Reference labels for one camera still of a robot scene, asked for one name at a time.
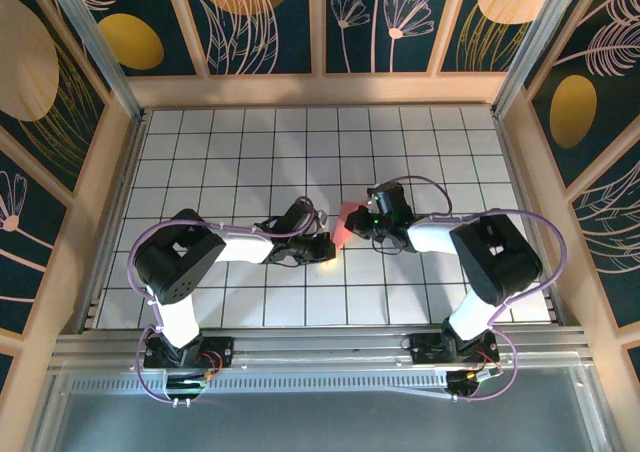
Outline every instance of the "grid floor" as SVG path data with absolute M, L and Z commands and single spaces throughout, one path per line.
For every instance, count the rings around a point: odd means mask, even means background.
M 155 111 L 94 324 L 153 322 L 128 288 L 126 258 L 145 229 L 183 208 L 250 225 L 307 195 L 332 230 L 343 201 L 361 201 L 367 186 L 408 173 L 444 185 L 458 214 L 516 207 L 488 107 Z M 405 190 L 416 213 L 446 206 L 429 185 Z M 353 237 L 336 260 L 314 266 L 215 264 L 193 299 L 202 327 L 426 324 L 441 322 L 467 290 L 453 255 L 383 256 Z M 549 320 L 542 294 L 502 317 Z

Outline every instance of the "red object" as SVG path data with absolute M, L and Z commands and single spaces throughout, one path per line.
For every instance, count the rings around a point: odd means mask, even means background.
M 364 200 L 363 202 L 343 202 L 340 206 L 340 216 L 338 217 L 338 222 L 336 223 L 336 228 L 333 231 L 333 236 L 331 240 L 334 244 L 336 244 L 336 250 L 340 250 L 344 247 L 344 244 L 351 238 L 352 233 L 349 232 L 344 224 L 347 221 L 347 216 L 351 212 L 355 212 L 358 210 L 358 207 L 361 205 L 368 207 L 369 201 Z

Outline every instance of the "metal bar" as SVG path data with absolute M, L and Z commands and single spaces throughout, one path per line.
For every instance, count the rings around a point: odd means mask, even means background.
M 562 20 L 562 15 L 570 2 L 571 0 L 545 0 L 540 14 L 527 31 L 498 92 L 495 103 L 495 113 L 498 118 L 504 117 L 513 99 L 520 92 L 522 84 Z
M 98 24 L 84 2 L 82 0 L 57 1 L 128 114 L 133 118 L 139 118 L 140 105 L 129 87 L 129 82 L 122 68 L 113 56 L 109 44 L 100 33 Z

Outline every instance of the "wire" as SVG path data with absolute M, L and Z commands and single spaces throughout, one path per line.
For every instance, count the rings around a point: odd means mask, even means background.
M 507 382 L 507 384 L 500 389 L 497 392 L 494 392 L 493 394 L 489 394 L 489 395 L 485 395 L 482 397 L 460 397 L 460 400 L 465 400 L 467 402 L 480 402 L 483 400 L 491 400 L 491 399 L 495 399 L 496 397 L 501 396 L 502 394 L 504 394 L 507 390 L 509 390 L 511 388 L 511 386 L 513 385 L 513 383 L 516 381 L 516 377 L 518 376 L 518 351 L 516 350 L 516 345 L 513 343 L 513 341 L 507 336 L 507 334 L 505 334 L 504 332 L 498 330 L 498 329 L 493 329 L 493 333 L 502 337 L 504 339 L 504 341 L 509 344 L 509 347 L 511 347 L 511 352 L 513 353 L 513 373 L 511 374 L 511 378 L 509 379 L 509 382 Z

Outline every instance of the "metal bracket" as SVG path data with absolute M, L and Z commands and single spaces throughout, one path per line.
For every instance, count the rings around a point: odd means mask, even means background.
M 164 347 L 160 337 L 151 337 L 147 340 L 147 351 L 143 362 L 145 369 L 180 369 L 165 357 Z M 209 354 L 214 360 L 216 359 L 216 355 L 219 355 L 222 358 L 222 368 L 231 367 L 233 360 L 233 337 L 204 337 L 200 345 L 198 362 L 190 365 L 189 368 L 210 369 L 211 361 L 204 356 L 204 354 Z

